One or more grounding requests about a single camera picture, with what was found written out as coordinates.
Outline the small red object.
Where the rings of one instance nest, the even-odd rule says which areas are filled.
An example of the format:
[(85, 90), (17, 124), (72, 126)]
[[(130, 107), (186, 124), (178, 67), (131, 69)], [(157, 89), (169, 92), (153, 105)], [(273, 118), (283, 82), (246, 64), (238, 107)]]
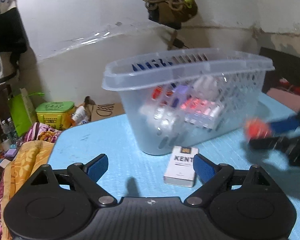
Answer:
[(261, 119), (250, 119), (244, 125), (245, 137), (251, 139), (263, 139), (272, 135), (271, 127)]

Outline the white Kent cigarette pack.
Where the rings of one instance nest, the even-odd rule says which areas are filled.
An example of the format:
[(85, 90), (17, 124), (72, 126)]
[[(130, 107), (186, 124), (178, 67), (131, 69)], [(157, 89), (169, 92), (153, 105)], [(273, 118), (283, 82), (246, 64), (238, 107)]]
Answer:
[(198, 153), (198, 148), (174, 146), (164, 174), (164, 183), (193, 187), (196, 177), (193, 160)]

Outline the pink tissue pack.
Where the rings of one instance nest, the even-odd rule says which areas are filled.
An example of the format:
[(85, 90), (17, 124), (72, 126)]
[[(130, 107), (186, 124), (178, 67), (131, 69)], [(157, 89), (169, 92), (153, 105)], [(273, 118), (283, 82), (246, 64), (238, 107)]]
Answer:
[(224, 111), (224, 105), (200, 98), (190, 98), (180, 106), (184, 120), (199, 128), (215, 129)]

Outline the white round object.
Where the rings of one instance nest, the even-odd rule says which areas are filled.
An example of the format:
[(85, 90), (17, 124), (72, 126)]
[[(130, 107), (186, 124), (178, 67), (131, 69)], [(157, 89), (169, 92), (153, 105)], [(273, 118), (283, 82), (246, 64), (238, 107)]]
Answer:
[(201, 76), (193, 84), (193, 90), (201, 97), (212, 100), (219, 93), (217, 79), (213, 76)]

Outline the purple box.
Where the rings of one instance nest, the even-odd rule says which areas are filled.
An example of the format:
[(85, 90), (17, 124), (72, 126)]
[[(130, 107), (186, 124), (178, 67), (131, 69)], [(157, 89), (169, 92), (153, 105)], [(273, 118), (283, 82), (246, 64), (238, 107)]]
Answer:
[(192, 87), (190, 85), (178, 85), (173, 93), (173, 100), (171, 103), (172, 108), (177, 108), (187, 100), (189, 100), (192, 95)]

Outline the red candy packet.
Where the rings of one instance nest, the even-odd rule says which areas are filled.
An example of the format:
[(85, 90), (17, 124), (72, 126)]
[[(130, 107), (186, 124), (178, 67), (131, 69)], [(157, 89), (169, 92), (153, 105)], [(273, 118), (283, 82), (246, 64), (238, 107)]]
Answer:
[[(157, 86), (157, 87), (153, 90), (152, 95), (151, 95), (151, 98), (152, 98), (153, 100), (157, 100), (157, 99), (161, 96), (161, 94), (163, 93), (163, 91), (164, 91), (164, 87), (163, 87), (163, 86)], [(173, 94), (173, 90), (171, 90), (171, 89), (168, 89), (168, 90), (166, 90), (166, 92), (165, 92), (165, 95), (168, 96), (168, 97), (170, 97), (172, 94)]]

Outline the yellow patterned blanket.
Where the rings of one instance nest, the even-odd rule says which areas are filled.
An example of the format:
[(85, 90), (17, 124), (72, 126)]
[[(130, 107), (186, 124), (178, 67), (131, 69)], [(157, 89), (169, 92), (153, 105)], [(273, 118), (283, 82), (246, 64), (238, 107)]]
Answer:
[(4, 170), (1, 211), (37, 168), (47, 164), (53, 146), (53, 143), (42, 140), (22, 144), (15, 159)]

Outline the white bottle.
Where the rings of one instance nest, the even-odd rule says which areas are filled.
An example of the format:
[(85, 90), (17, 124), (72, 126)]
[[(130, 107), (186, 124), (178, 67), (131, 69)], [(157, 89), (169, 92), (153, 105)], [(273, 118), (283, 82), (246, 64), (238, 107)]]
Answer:
[(71, 116), (72, 126), (86, 124), (89, 121), (89, 116), (85, 111), (84, 106), (79, 106)]

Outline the floral pink blanket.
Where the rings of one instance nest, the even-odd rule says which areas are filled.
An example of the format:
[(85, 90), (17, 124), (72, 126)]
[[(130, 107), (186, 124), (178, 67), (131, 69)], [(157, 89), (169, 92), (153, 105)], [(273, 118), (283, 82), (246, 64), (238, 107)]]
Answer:
[(29, 141), (41, 140), (55, 143), (60, 134), (60, 130), (54, 129), (51, 126), (40, 122), (35, 122), (28, 132), (23, 136), (22, 142), (26, 143)]

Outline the brown cardboard box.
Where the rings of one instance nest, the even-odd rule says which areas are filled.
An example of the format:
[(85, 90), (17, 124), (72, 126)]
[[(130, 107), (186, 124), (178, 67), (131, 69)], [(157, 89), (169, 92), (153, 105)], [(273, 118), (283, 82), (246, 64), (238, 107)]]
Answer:
[(83, 106), (91, 122), (125, 114), (122, 103), (96, 104), (90, 96), (85, 97)]

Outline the green yellow lidded tub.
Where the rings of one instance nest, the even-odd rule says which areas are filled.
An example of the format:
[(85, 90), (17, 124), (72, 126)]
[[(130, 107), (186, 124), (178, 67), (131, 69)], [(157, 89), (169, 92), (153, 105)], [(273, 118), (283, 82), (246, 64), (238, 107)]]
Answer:
[(40, 123), (63, 131), (71, 127), (71, 116), (75, 111), (72, 101), (44, 102), (36, 108), (37, 119)]

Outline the clear plastic basket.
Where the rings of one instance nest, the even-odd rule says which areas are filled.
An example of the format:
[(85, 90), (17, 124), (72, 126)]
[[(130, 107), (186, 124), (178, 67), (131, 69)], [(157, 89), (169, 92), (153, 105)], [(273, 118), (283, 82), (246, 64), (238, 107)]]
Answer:
[(240, 128), (254, 116), (270, 58), (220, 48), (150, 53), (106, 65), (142, 152), (165, 155)]

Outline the green paper bag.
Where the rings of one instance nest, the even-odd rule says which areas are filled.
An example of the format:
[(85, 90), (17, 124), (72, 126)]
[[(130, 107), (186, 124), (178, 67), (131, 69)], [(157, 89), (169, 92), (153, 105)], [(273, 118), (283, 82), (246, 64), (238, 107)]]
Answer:
[(26, 88), (20, 88), (16, 95), (8, 100), (10, 115), (18, 137), (25, 135), (31, 126), (37, 122), (37, 114), (31, 96), (44, 96), (42, 92), (28, 94)]

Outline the black power adapter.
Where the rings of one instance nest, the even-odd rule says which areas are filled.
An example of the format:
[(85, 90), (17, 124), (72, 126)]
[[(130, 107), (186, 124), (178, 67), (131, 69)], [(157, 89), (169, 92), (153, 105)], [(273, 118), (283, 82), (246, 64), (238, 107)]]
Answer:
[(178, 31), (175, 30), (172, 33), (171, 38), (167, 43), (167, 50), (172, 50), (173, 48), (177, 48), (177, 49), (186, 48), (186, 49), (189, 49), (189, 47), (186, 46), (185, 43), (182, 40), (177, 38), (177, 36), (178, 36)]

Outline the white black hanging jacket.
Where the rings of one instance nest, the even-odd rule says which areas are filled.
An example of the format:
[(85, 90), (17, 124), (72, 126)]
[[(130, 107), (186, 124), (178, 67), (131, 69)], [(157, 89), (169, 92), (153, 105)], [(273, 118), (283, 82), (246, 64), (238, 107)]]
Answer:
[(16, 0), (0, 0), (0, 84), (18, 76), (28, 40)]

